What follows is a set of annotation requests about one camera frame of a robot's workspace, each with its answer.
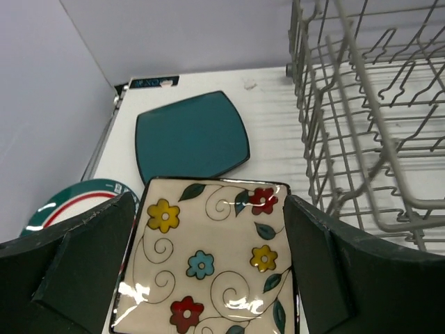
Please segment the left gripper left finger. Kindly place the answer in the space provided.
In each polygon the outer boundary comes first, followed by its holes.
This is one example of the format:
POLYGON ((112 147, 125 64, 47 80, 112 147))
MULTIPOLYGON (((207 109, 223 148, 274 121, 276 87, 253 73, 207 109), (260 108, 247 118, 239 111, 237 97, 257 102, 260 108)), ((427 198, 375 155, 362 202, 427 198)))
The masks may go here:
POLYGON ((2 333, 101 333, 134 224, 124 193, 1 244, 2 333))

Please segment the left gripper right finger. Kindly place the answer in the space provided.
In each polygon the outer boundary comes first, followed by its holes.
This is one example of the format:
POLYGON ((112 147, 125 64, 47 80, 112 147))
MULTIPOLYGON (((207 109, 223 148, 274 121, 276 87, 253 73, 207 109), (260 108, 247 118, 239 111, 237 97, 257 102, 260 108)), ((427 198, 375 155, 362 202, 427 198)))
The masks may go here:
POLYGON ((443 333, 444 257, 386 241, 303 199, 284 201, 310 333, 443 333))

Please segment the round plate teal rim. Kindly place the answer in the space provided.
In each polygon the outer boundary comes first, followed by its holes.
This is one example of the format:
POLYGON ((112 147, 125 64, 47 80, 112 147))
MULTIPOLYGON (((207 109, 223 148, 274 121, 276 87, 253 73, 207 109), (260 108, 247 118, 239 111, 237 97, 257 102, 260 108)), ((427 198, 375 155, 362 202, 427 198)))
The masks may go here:
POLYGON ((123 193, 131 194, 138 210, 139 197, 119 181, 99 178, 73 184, 52 196, 38 208, 20 236, 29 235, 77 216, 123 193))

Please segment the cream square flower plate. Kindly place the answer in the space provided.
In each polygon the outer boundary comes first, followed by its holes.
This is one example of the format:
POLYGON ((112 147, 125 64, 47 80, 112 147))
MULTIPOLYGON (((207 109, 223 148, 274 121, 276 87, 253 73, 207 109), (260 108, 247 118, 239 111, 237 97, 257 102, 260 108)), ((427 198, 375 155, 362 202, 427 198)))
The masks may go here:
POLYGON ((298 333, 280 182, 155 177, 118 284, 112 333, 298 333))

